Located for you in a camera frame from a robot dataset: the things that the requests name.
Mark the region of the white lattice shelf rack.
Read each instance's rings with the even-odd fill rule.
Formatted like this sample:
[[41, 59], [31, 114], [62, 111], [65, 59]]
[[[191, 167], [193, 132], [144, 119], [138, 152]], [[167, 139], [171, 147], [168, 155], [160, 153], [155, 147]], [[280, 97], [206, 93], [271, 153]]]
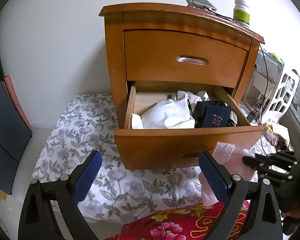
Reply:
[[259, 50], [242, 102], [250, 113], [258, 111], [258, 124], [279, 122], [289, 109], [299, 77], [273, 54]]

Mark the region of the white garment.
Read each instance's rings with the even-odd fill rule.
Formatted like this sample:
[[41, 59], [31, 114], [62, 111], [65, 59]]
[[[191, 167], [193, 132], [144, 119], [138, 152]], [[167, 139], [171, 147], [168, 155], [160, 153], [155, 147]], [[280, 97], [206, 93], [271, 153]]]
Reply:
[[131, 129], [192, 129], [195, 120], [191, 115], [187, 95], [179, 100], [162, 100], [142, 115], [132, 113]]

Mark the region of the navy blue printed garment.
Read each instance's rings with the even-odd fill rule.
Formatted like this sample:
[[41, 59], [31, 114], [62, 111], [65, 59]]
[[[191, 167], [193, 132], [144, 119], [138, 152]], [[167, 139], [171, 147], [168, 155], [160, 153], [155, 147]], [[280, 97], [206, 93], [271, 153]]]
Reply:
[[220, 100], [197, 102], [193, 118], [195, 128], [226, 127], [230, 118], [231, 107]]

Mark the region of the colourful clutter pile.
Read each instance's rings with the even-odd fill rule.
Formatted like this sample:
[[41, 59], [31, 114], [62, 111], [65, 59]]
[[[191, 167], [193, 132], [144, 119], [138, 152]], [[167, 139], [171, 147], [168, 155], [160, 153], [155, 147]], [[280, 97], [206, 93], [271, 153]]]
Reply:
[[276, 148], [276, 150], [289, 149], [290, 137], [288, 128], [274, 122], [266, 123], [264, 126], [266, 128], [264, 136], [266, 140]]

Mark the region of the black power adapter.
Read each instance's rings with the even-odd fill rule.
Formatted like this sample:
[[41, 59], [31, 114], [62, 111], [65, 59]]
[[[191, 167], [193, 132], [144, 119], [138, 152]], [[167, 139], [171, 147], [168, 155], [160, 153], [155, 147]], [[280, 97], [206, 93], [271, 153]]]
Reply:
[[258, 111], [253, 110], [247, 115], [247, 120], [251, 123], [253, 120], [258, 119]]

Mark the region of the grey sofa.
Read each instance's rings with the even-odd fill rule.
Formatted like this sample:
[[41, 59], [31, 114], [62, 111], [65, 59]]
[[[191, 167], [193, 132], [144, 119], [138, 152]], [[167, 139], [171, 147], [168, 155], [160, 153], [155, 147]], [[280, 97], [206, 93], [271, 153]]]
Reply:
[[288, 129], [290, 143], [295, 151], [300, 151], [300, 80], [289, 109], [279, 123]]

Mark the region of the red floral blanket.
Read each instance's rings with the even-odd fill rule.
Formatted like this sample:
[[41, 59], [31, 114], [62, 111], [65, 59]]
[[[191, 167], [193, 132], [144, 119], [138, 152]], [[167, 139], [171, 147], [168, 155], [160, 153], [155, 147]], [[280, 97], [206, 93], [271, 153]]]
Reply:
[[157, 212], [129, 224], [110, 239], [204, 239], [220, 215], [224, 204], [195, 204]]

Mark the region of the dark blue cabinet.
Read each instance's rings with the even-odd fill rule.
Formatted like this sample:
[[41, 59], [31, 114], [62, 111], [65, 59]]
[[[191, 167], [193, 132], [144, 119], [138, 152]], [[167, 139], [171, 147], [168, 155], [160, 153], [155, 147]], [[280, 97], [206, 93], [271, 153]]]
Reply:
[[0, 189], [12, 193], [14, 178], [32, 132], [15, 108], [0, 71]]

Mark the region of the grey floral bedsheet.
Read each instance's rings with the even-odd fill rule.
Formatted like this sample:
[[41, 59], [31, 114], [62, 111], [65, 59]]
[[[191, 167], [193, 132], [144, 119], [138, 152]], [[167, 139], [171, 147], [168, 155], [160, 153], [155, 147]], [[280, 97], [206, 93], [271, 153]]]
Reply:
[[198, 167], [126, 169], [114, 141], [117, 127], [110, 94], [76, 96], [49, 135], [33, 178], [42, 183], [55, 181], [70, 174], [91, 151], [98, 150], [102, 167], [87, 196], [78, 204], [86, 221], [126, 224], [156, 211], [201, 202]]

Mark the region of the grey phone on nightstand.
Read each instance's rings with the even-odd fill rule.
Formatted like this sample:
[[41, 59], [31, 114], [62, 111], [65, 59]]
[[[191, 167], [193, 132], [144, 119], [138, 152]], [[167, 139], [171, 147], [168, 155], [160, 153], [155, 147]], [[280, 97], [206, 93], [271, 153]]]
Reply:
[[206, 11], [217, 11], [217, 9], [208, 0], [185, 0], [188, 7], [206, 10]]

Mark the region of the white green pill bottle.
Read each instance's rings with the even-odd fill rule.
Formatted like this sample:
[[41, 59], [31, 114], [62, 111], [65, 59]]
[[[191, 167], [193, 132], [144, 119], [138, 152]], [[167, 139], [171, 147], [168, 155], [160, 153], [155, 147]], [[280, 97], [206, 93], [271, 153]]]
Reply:
[[242, 26], [250, 27], [249, 7], [244, 0], [235, 0], [233, 20]]

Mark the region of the wooden nightstand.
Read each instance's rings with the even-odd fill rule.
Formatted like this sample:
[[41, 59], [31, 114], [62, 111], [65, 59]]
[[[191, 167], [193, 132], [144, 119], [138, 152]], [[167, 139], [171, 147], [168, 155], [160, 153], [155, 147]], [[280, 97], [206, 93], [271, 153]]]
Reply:
[[240, 102], [264, 38], [208, 12], [163, 3], [102, 8], [106, 53], [119, 127], [134, 81], [227, 87]]

